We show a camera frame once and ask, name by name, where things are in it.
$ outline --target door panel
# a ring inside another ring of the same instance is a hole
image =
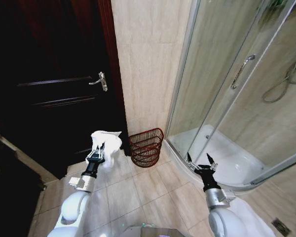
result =
[[[128,142],[115,35],[99,9],[111,24],[111,5],[101,2],[0,1],[0,133],[58,178],[84,160],[95,130]],[[107,92],[89,84],[101,71]]]

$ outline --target red wicker basket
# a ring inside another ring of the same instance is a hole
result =
[[[135,165],[151,167],[159,160],[163,132],[160,128],[141,132],[129,137],[131,158]]]

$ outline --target glass shower door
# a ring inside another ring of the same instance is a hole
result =
[[[199,1],[166,134],[182,157],[186,157],[263,2]]]
[[[234,64],[189,149],[201,151],[197,164],[207,164],[209,153],[219,164],[215,179],[233,187],[258,184],[296,162],[296,1],[269,1],[254,31],[242,50],[249,47],[256,61],[240,76]]]

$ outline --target door lever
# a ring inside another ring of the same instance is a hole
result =
[[[104,73],[100,72],[99,78],[100,79],[98,79],[97,81],[89,82],[89,85],[95,85],[100,82],[102,84],[103,91],[107,91],[108,85],[107,85],[107,81],[105,80]]]

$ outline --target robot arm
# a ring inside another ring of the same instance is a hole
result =
[[[215,237],[245,237],[247,231],[240,218],[227,208],[229,203],[235,199],[233,192],[223,190],[215,181],[213,174],[216,171],[216,164],[213,158],[207,154],[211,165],[195,165],[187,153],[187,162],[194,172],[201,176],[204,183],[204,192],[209,214],[209,224]]]
[[[93,192],[98,167],[105,162],[103,158],[104,143],[88,156],[88,167],[80,178],[71,178],[69,184],[78,192],[71,194],[61,206],[61,214],[55,228],[48,237],[82,237],[83,223],[88,203]]]

